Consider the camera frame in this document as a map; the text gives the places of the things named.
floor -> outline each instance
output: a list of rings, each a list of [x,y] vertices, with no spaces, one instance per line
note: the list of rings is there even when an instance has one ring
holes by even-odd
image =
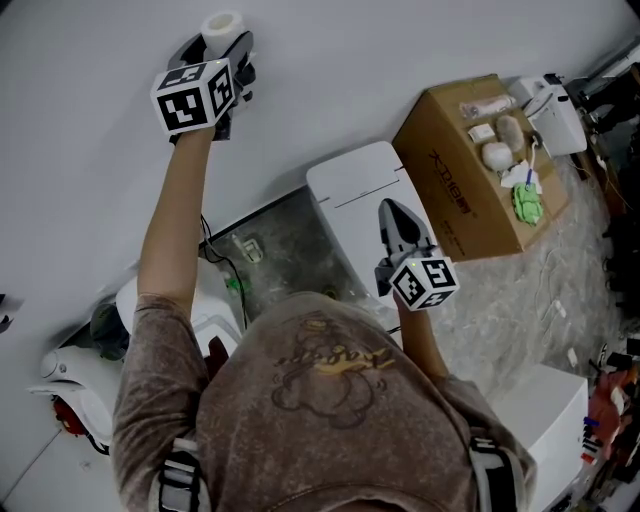
[[[602,260],[610,252],[601,234],[608,215],[602,194],[582,182],[567,158],[556,161],[571,205],[533,248],[515,256],[459,263],[461,290],[430,315],[451,371],[476,382],[495,400],[526,365],[539,362],[584,376],[601,345],[618,342],[621,322],[615,297],[605,286]],[[231,240],[254,238],[264,251],[258,264],[245,261]],[[306,189],[214,242],[235,261],[248,284],[247,310],[255,318],[286,295],[334,289],[385,329],[397,313],[367,297],[344,269],[318,220]],[[551,305],[559,300],[566,317]],[[572,369],[567,350],[578,366]]]

cardboard box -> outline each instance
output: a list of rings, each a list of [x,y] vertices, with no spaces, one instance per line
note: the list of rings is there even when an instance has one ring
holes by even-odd
[[[520,222],[513,192],[482,162],[483,144],[467,133],[489,123],[495,131],[500,115],[467,121],[461,102],[507,93],[497,75],[464,80],[425,91],[393,140],[418,191],[438,243],[453,261],[503,256],[525,251],[568,206],[569,198],[544,148],[536,149],[535,170],[542,185],[544,215],[537,226]],[[507,112],[525,133],[525,148],[515,161],[530,160],[533,127],[521,109]]]

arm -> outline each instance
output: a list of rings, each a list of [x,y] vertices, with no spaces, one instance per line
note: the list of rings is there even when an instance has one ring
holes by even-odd
[[[200,212],[214,128],[183,133],[142,245],[138,295],[161,295],[189,318],[195,292]]]
[[[444,364],[436,339],[431,329],[431,320],[426,311],[411,312],[395,297],[400,315],[402,346],[404,353],[422,372],[431,378],[446,378],[449,370]]]
[[[116,483],[128,510],[147,510],[151,482],[176,437],[195,428],[209,379],[189,321],[212,130],[184,133],[147,230],[138,304],[114,411]]]

white roll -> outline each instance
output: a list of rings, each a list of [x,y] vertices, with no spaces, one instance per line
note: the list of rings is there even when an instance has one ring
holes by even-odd
[[[238,11],[220,11],[207,18],[200,33],[214,58],[220,58],[233,42],[246,32],[242,15]]]

green object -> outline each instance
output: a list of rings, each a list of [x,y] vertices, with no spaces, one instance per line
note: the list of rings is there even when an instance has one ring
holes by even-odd
[[[527,188],[525,183],[516,184],[513,187],[513,208],[519,220],[535,226],[544,214],[536,186]]]
[[[236,278],[227,279],[225,283],[227,288],[231,288],[236,293],[240,293],[240,282]],[[244,288],[244,293],[247,293],[251,289],[251,284],[247,280],[242,280],[242,288]]]

